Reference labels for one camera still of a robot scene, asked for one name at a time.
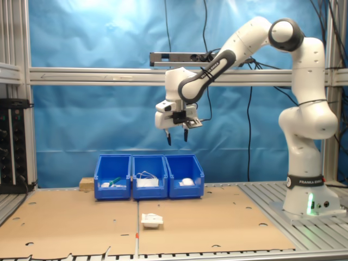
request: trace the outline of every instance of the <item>metal grating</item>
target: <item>metal grating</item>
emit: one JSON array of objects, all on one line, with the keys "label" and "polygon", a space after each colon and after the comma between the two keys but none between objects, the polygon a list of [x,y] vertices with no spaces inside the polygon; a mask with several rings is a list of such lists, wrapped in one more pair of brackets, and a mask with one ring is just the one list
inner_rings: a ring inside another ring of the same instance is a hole
[{"label": "metal grating", "polygon": [[0,194],[0,225],[24,197],[24,194]]},{"label": "metal grating", "polygon": [[[348,218],[320,219],[316,221],[297,221],[291,226],[280,219],[270,208],[271,202],[283,202],[286,186],[284,182],[255,182],[255,183],[219,183],[206,184],[206,187],[238,186],[261,211],[282,231],[296,246],[295,250],[246,251],[246,252],[212,252],[212,253],[174,253],[138,255],[138,240],[134,256],[68,256],[53,261],[115,261],[130,259],[148,260],[181,260],[181,259],[213,259],[213,260],[343,260],[348,259]],[[339,197],[347,198],[348,189],[332,188]],[[0,218],[5,212],[3,208],[9,203],[19,203],[22,195],[0,195]],[[0,261],[41,261],[27,259],[0,259]]]}]

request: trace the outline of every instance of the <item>green object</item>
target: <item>green object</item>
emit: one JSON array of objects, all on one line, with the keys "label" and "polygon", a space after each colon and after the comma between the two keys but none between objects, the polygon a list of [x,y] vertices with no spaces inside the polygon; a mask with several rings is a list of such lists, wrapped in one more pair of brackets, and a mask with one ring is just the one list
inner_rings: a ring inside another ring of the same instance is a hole
[{"label": "green object", "polygon": [[115,184],[116,182],[118,182],[118,181],[120,181],[120,180],[121,180],[120,177],[115,178],[113,181],[110,181],[110,182],[109,182],[109,186],[112,186],[113,184]]},{"label": "green object", "polygon": [[308,196],[307,215],[310,215],[312,212],[312,202],[313,202],[313,193],[310,193]]}]

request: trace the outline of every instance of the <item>black wire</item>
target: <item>black wire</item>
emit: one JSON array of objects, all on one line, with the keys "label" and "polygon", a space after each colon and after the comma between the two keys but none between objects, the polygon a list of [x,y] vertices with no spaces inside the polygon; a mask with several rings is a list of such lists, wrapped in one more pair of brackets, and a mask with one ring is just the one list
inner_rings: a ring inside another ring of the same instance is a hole
[{"label": "black wire", "polygon": [[296,106],[299,106],[286,92],[279,89],[277,86],[273,86],[276,90],[280,91],[281,93],[285,94]]},{"label": "black wire", "polygon": [[169,29],[168,29],[167,0],[164,0],[164,9],[165,9],[165,25],[167,26],[167,36],[168,36],[168,43],[169,43],[169,52],[171,53],[172,47],[170,44]]},{"label": "black wire", "polygon": [[[203,41],[204,41],[204,46],[206,48],[206,52],[208,53],[208,48],[207,48],[207,43],[206,43],[206,26],[207,26],[208,10],[207,10],[206,0],[203,0],[203,1],[204,1],[204,8],[206,10],[206,19],[204,21],[204,28],[203,28]],[[210,121],[213,118],[212,102],[210,101],[210,97],[209,97],[209,86],[207,87],[207,96],[208,96],[209,107],[210,107],[210,118],[203,119],[201,121]]]},{"label": "black wire", "polygon": [[275,67],[275,66],[272,66],[272,65],[268,65],[268,64],[263,64],[263,63],[260,63],[260,62],[256,62],[257,64],[261,64],[261,65],[263,65],[263,66],[266,66],[266,67],[269,67],[269,68],[273,68],[273,69],[277,69],[277,70],[281,70],[280,68],[278,68],[278,67]]},{"label": "black wire", "polygon": [[206,47],[206,52],[208,52],[208,48],[207,48],[207,43],[206,43],[206,26],[207,26],[207,18],[208,18],[208,10],[207,10],[207,3],[206,0],[204,1],[204,8],[206,9],[206,20],[204,21],[204,28],[203,28],[203,41],[204,41],[204,46]]},{"label": "black wire", "polygon": [[322,37],[322,41],[323,41],[323,43],[324,43],[324,46],[326,46],[325,29],[324,29],[324,26],[323,26],[323,24],[322,24],[321,16],[319,15],[318,10],[316,9],[316,7],[315,7],[313,1],[310,0],[310,2],[311,2],[312,6],[313,6],[313,8],[314,8],[314,10],[315,10],[315,12],[316,12],[316,15],[317,15],[318,18],[319,18],[320,27],[321,27],[321,37]]},{"label": "black wire", "polygon": [[28,185],[27,185],[27,183],[26,183],[25,178],[24,178],[22,175],[20,175],[20,176],[18,177],[18,180],[20,180],[20,181],[24,184],[24,186],[26,187],[26,194],[25,194],[24,198],[19,202],[19,204],[17,205],[17,207],[12,211],[12,213],[11,213],[10,215],[8,215],[8,216],[2,221],[2,223],[5,223],[10,217],[12,217],[13,214],[19,209],[19,207],[20,207],[21,205],[23,205],[24,201],[25,201],[25,200],[27,199],[27,197],[28,197],[29,189],[28,189]]},{"label": "black wire", "polygon": [[337,25],[336,25],[336,21],[334,19],[334,14],[333,14],[333,10],[332,10],[332,6],[331,6],[331,3],[330,1],[328,1],[328,7],[329,7],[329,10],[330,10],[330,13],[331,13],[331,18],[332,18],[332,26],[333,26],[333,30],[334,30],[334,33],[335,33],[335,36],[336,36],[336,40],[338,42],[338,45],[339,45],[339,48],[338,48],[338,51],[340,53],[340,56],[341,56],[341,59],[342,59],[342,63],[344,65],[344,67],[346,67],[346,64],[345,64],[345,59],[343,57],[343,54],[342,54],[342,49],[344,51],[344,54],[345,54],[345,57],[347,58],[347,53],[346,53],[346,50],[345,50],[345,46],[344,44],[342,43],[342,40],[341,40],[341,37],[339,35],[339,31],[337,30]]},{"label": "black wire", "polygon": [[311,100],[311,101],[307,101],[307,102],[301,102],[299,104],[299,106],[306,104],[306,103],[309,103],[309,102],[323,102],[323,101],[327,101],[327,99],[317,99],[317,100]]},{"label": "black wire", "polygon": [[250,115],[249,115],[249,108],[250,108],[250,103],[251,103],[251,97],[252,97],[252,86],[250,86],[250,96],[249,96],[249,102],[248,102],[248,107],[246,109],[246,115],[248,116],[248,122],[249,122],[249,142],[248,142],[248,167],[247,167],[247,179],[248,182],[250,182],[250,146],[251,146],[251,121],[250,121]]},{"label": "black wire", "polygon": [[336,134],[334,135],[334,137],[335,137],[335,140],[336,140],[337,143],[338,143],[338,146],[339,146],[339,147],[343,150],[343,152],[348,156],[348,150],[346,150],[346,148],[342,146],[341,142],[337,139]]},{"label": "black wire", "polygon": [[208,118],[208,119],[203,119],[203,120],[201,120],[201,121],[210,121],[210,120],[213,118],[212,103],[211,103],[210,97],[209,97],[209,86],[207,87],[207,96],[208,96],[209,107],[210,107],[210,118]]},{"label": "black wire", "polygon": [[331,188],[340,188],[340,189],[348,189],[348,187],[345,187],[345,186],[339,186],[339,185],[326,185],[327,187],[331,187]]}]

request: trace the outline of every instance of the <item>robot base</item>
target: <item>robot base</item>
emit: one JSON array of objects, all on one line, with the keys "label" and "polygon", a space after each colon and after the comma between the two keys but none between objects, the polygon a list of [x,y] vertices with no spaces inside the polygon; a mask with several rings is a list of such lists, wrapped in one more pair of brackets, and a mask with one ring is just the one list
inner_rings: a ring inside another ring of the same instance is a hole
[{"label": "robot base", "polygon": [[346,216],[339,197],[326,185],[288,189],[284,205],[273,202],[270,207],[290,224],[299,220]]}]

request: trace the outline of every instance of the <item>green status light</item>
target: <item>green status light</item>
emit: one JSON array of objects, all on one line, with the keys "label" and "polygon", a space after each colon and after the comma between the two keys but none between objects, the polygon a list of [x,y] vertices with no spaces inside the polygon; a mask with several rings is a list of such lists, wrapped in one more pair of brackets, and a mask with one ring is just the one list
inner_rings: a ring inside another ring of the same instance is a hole
[{"label": "green status light", "polygon": [[307,215],[310,215],[312,211],[312,202],[313,202],[313,193],[310,193],[308,196]]}]

